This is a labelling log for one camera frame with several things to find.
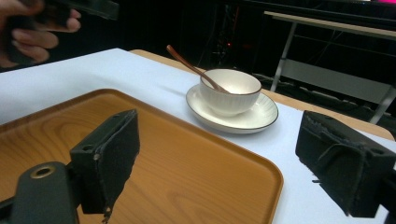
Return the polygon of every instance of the finger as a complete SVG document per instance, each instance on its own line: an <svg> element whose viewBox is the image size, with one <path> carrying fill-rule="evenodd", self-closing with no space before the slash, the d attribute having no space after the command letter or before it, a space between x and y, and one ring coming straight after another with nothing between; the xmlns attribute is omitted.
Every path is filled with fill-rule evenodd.
<svg viewBox="0 0 396 224"><path fill-rule="evenodd" d="M70 10L70 18L81 19L81 13L75 9Z"/></svg>
<svg viewBox="0 0 396 224"><path fill-rule="evenodd" d="M31 45L25 45L18 41L12 41L12 44L24 55L33 59L35 63L43 63L50 54L43 48Z"/></svg>
<svg viewBox="0 0 396 224"><path fill-rule="evenodd" d="M40 12L44 8L44 2L41 0L32 1L19 0L0 0L0 15L2 16L31 16Z"/></svg>
<svg viewBox="0 0 396 224"><path fill-rule="evenodd" d="M53 49L59 44L58 37L50 32L15 29L12 37L24 45L38 46L44 49Z"/></svg>
<svg viewBox="0 0 396 224"><path fill-rule="evenodd" d="M81 28L81 23L77 19L69 18L66 22L66 27L56 23L55 21L47 21L46 24L38 23L35 27L41 31L74 33Z"/></svg>
<svg viewBox="0 0 396 224"><path fill-rule="evenodd" d="M17 63L12 63L9 59L8 56L0 53L0 67L4 67L4 68L9 68L9 67L14 67L18 65Z"/></svg>

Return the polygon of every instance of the tray rim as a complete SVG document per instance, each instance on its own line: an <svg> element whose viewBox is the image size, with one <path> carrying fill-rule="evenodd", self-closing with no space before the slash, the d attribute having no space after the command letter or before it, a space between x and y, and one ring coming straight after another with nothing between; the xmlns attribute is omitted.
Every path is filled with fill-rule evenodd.
<svg viewBox="0 0 396 224"><path fill-rule="evenodd" d="M20 117L18 119L14 119L12 121L9 121L7 123L1 124L0 125L0 135L3 133L6 133L8 131L12 131L13 129L18 129L23 125L26 125L26 123L28 123L30 120L37 120L37 119L42 119L44 117L46 117L49 113L56 113L59 111L62 111L65 108L68 108L70 106L73 105L77 105L77 104L81 104L84 103L90 99L92 99L92 97L98 96L98 95L103 95L103 94L111 94L111 95L116 95L117 97L120 97L122 100L133 100L138 102L139 104L148 107L149 110L155 114L157 113L161 113L164 114L165 116L167 116L169 119L171 119L172 121L175 120L177 121L177 125L181 125L183 128L189 128L193 129L194 133L200 134L200 135L204 135L205 137L208 137L208 140L213 141L213 142L221 142L221 144L224 146L224 144L227 147L228 150L231 150L232 153L236 153L240 156L243 156L244 158L248 158L251 161L254 161L258 164L262 165L262 162L265 161L267 162L268 165L271 165L273 170L274 170L274 174L277 175L278 177L278 186L277 186L277 191L276 191L276 199L274 200L274 206L272 207L272 211L271 211L271 216L268 218L269 221L273 221L274 220L274 216L276 213L276 209L279 203L279 199L280 199L280 195L284 186L284 178L283 175L280 171L280 169L270 160L268 160L267 158L265 158L264 156L261 156L255 152L252 152L244 147L240 147L237 144L230 142L224 138L221 138L220 136L215 135L214 133L211 133L201 127L195 126L191 123L188 123L186 120L180 119L174 115L171 115L153 105L150 105L146 102L143 102L139 99L134 98L131 95L128 95L122 91L118 91L115 89L98 89L98 90L94 90L94 91L88 91L86 93L83 93L79 96L73 97L69 100L60 102L59 104L56 105L52 105L49 107L46 107L44 109L38 110L32 114Z"/></svg>

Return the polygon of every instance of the white bowl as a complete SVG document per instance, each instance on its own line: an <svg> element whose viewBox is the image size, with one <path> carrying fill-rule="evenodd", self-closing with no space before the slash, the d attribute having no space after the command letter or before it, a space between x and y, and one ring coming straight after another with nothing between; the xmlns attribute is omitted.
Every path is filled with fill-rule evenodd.
<svg viewBox="0 0 396 224"><path fill-rule="evenodd" d="M220 116L232 117L244 113L259 98L262 84L252 75L232 69L213 69L206 71L205 74L230 92L213 89L212 85L201 77L200 92L203 100Z"/></svg>

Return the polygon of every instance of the bowl rim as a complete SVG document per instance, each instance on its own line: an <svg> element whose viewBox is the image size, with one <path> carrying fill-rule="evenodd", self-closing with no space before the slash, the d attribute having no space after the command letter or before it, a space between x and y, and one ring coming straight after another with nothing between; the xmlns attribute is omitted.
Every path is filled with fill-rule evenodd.
<svg viewBox="0 0 396 224"><path fill-rule="evenodd" d="M216 91L216 92L220 92L220 93L228 94L228 95L254 95L254 94L256 94L257 92L259 92L259 91L262 90L262 83L261 83L257 78L255 78L253 75L251 75L251 74L249 74L249 73L242 72L242 71L239 71L239 70L236 70L236 69L230 69L230 68L213 68L213 69L208 69L208 70L204 71L204 73L210 72L210 71L215 71L215 70L234 71L234 72L238 72L238 73L240 73L240 74L249 75L249 76L251 76L252 78L256 79L256 80L260 83L260 87L259 87L259 89L256 90L256 91L248 92L248 93L232 93L232 92L223 92L223 91L216 90L216 89L214 89L211 85L210 85L210 86L207 85L209 82L207 82L207 81L204 82L204 79L205 79L204 77L200 77L200 82L201 82L201 83L204 83L205 86L207 86L209 89L212 89L212 90L214 90L214 91Z"/></svg>

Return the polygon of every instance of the saucer rim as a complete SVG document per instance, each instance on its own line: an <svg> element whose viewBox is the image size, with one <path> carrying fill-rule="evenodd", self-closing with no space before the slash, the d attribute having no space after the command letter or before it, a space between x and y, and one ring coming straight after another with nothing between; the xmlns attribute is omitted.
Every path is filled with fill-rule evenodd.
<svg viewBox="0 0 396 224"><path fill-rule="evenodd" d="M189 102L189 97L188 97L188 96L189 96L189 93L191 93L192 91L195 91L195 89L197 89L197 91L199 90L199 85L200 85L200 84L194 85L194 86L192 86L192 87L187 91L187 94L186 94L187 105L189 106L190 110L191 110L195 115L199 116L201 119L204 119L204 120L206 120L206 121L209 121L210 123L213 123L213 124L215 124L215 125L219 125L219 126L225 128L225 129L236 130L236 131L239 131L238 133L256 133L256 132L262 131L262 130L266 129L268 126L272 125L272 124L277 120L277 118L279 117L279 109L277 108L277 105L276 105L275 101L274 101L273 99L271 99L269 96L267 96L265 93L260 92L260 94L264 95L266 98L268 98L269 100L271 100L271 102L272 102L272 103L274 104L274 106L276 107L276 117L274 118L274 120L272 120L270 123L268 123L268 124L266 124L266 125L264 125L264 126L256 127L256 128L240 128L240 127L234 127L234 126L224 125L224 124L215 122L215 121L213 121L213 120L204 118L200 113L198 113L196 110L194 110L194 109L192 108L191 103ZM219 130L219 128L217 128L217 127L214 127L214 126L212 126L212 125L209 125L209 126L212 127L212 128L214 128L214 129ZM224 131L224 132L226 132L226 133L236 133L236 132L232 132L232 131Z"/></svg>

